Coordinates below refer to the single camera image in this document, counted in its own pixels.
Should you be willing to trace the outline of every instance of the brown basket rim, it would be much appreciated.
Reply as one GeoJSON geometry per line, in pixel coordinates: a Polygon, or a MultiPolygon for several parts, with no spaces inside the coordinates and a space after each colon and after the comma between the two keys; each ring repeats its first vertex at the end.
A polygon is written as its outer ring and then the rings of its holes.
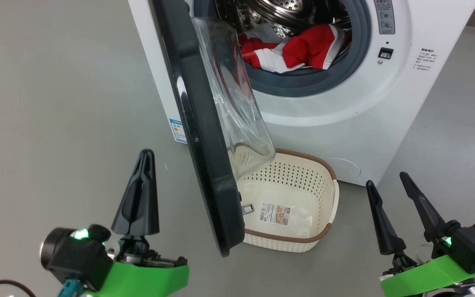
{"type": "MultiPolygon", "coordinates": [[[[331,166],[326,161],[324,161],[320,158],[310,156],[310,155],[307,155],[307,154],[303,154],[303,153],[294,152],[294,151],[283,150],[283,149],[280,149],[280,148],[276,149],[276,153],[277,154],[279,153],[279,154],[289,155],[289,156],[295,156],[295,157],[298,157],[298,158],[305,158],[307,160],[312,160],[314,162],[317,162],[317,163],[319,163],[320,165],[324,166],[327,169],[327,171],[331,174],[332,180],[336,180],[336,175],[335,175],[335,171],[333,170],[333,168],[331,168],[331,166]]],[[[265,237],[265,238],[269,238],[269,239],[289,241],[289,242],[293,242],[293,243],[308,244],[308,243],[313,243],[317,240],[322,239],[329,232],[330,229],[331,229],[331,223],[328,222],[326,224],[326,227],[324,227],[324,230],[322,230],[322,232],[320,232],[318,235],[310,237],[310,238],[296,238],[296,237],[272,235],[272,234],[269,234],[269,233],[254,231],[254,230],[250,230],[250,229],[247,229],[247,228],[245,228],[245,233],[248,233],[250,235],[265,237]]]]}

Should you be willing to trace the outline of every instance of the basket label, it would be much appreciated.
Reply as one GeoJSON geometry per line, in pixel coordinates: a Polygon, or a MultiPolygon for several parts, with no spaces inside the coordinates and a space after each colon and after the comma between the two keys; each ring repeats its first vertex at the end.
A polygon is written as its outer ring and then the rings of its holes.
{"type": "Polygon", "coordinates": [[[290,207],[271,203],[262,203],[259,220],[261,222],[271,222],[274,224],[288,226],[290,214],[290,207]]]}

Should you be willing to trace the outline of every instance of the gray floor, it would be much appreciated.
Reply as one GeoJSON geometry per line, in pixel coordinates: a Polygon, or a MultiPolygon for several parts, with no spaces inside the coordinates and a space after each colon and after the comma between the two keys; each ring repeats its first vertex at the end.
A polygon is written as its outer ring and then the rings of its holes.
{"type": "MultiPolygon", "coordinates": [[[[170,137],[125,2],[0,0],[0,278],[55,295],[60,284],[40,266],[40,242],[58,226],[109,226],[145,147],[157,156],[161,221],[149,241],[190,260],[190,285],[176,296],[382,296],[377,277],[391,259],[379,255],[359,186],[341,185],[335,224],[313,250],[241,244],[219,257],[187,147],[170,137]]],[[[422,226],[402,170],[444,218],[475,222],[474,28],[379,185],[413,254],[422,226]]],[[[23,296],[0,288],[8,295],[23,296]]]]}

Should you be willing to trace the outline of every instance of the label sticker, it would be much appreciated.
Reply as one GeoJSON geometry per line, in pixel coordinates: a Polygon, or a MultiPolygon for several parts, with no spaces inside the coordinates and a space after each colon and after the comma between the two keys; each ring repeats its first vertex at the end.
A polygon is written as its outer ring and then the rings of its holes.
{"type": "Polygon", "coordinates": [[[175,135],[175,140],[181,143],[188,143],[186,141],[186,134],[184,134],[183,123],[179,120],[170,120],[172,125],[173,134],[175,135]]]}
{"type": "Polygon", "coordinates": [[[437,53],[433,49],[421,49],[413,62],[413,69],[430,72],[437,61],[437,53]]]}
{"type": "Polygon", "coordinates": [[[290,214],[290,207],[271,203],[262,203],[259,220],[262,222],[271,222],[274,224],[288,226],[290,214]]]}

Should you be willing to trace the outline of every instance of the blue connector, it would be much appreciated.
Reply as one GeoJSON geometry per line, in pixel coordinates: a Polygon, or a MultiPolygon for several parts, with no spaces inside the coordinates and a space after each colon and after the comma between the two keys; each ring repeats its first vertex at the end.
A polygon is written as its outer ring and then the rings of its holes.
{"type": "Polygon", "coordinates": [[[66,280],[58,297],[80,297],[83,294],[83,287],[77,280],[66,280]]]}

